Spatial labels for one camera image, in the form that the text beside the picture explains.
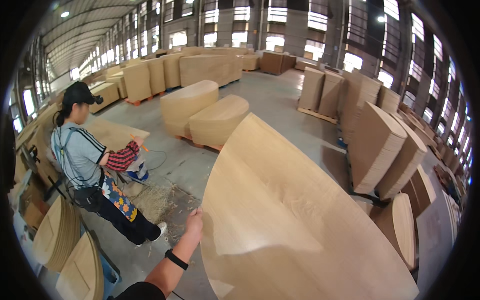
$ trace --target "warehouse ceiling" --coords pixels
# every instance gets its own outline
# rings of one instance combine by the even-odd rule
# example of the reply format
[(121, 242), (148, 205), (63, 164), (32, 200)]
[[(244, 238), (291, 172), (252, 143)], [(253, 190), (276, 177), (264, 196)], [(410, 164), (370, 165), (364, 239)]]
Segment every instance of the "warehouse ceiling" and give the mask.
[(101, 37), (139, 0), (60, 0), (40, 25), (53, 71), (61, 76), (79, 67)]

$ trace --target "black wristband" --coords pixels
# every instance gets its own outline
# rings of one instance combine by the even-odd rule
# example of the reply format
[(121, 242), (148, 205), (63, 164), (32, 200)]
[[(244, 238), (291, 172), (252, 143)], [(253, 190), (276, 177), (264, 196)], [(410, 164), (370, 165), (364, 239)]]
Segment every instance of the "black wristband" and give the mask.
[(183, 262), (180, 258), (178, 258), (175, 254), (172, 252), (173, 249), (168, 249), (167, 252), (165, 252), (165, 257), (170, 259), (174, 264), (182, 268), (183, 270), (187, 270), (188, 264)]

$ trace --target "red plaid sleeve cover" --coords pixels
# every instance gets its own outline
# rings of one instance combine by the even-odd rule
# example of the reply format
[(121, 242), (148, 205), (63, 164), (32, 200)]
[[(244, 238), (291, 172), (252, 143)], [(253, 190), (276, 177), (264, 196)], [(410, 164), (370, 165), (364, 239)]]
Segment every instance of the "red plaid sleeve cover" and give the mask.
[(117, 172), (125, 172), (128, 166), (135, 160), (135, 155), (138, 154), (140, 148), (135, 141), (130, 141), (128, 145), (117, 152), (111, 152), (108, 156), (106, 166)]

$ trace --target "gray t-shirt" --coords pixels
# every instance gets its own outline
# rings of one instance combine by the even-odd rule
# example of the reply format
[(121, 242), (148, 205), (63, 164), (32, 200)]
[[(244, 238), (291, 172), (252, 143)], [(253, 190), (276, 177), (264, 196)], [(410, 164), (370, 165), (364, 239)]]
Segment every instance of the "gray t-shirt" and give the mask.
[(101, 174), (98, 163), (106, 147), (92, 134), (69, 122), (53, 131), (51, 143), (63, 173), (76, 189), (98, 185)]

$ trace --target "black pants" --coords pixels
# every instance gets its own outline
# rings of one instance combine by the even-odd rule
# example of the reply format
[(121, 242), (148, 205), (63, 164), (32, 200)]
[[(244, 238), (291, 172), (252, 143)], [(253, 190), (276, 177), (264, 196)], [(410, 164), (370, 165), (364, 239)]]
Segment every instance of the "black pants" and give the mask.
[(112, 202), (105, 197), (103, 200), (98, 215), (110, 221), (113, 227), (135, 245), (142, 244), (146, 239), (156, 240), (160, 236), (160, 228), (145, 219), (138, 209), (135, 220), (130, 222)]

